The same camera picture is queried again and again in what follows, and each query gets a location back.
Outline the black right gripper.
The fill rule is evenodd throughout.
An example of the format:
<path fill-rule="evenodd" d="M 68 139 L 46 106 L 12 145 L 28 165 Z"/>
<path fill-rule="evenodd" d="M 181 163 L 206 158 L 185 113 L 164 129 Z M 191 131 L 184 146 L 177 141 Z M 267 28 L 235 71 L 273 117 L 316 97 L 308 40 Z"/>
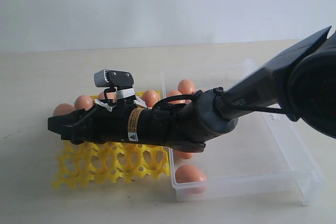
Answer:
<path fill-rule="evenodd" d="M 92 143 L 131 143 L 154 146 L 179 146 L 177 117 L 186 104 L 159 102 L 152 108 L 142 108 L 128 102 L 118 102 L 112 111 L 95 104 L 67 115 L 48 118 L 48 130 L 60 134 L 62 140 L 74 145 Z"/>

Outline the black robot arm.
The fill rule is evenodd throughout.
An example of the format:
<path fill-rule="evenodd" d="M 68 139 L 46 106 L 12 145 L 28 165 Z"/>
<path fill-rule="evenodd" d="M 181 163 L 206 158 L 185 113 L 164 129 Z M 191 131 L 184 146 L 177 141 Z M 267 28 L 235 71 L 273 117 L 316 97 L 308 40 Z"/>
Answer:
<path fill-rule="evenodd" d="M 326 27 L 282 51 L 228 90 L 175 95 L 144 107 L 129 72 L 103 69 L 97 87 L 116 101 L 48 119 L 48 129 L 79 145 L 106 142 L 166 146 L 200 153 L 205 143 L 231 132 L 252 112 L 284 114 L 335 137 L 335 34 Z"/>

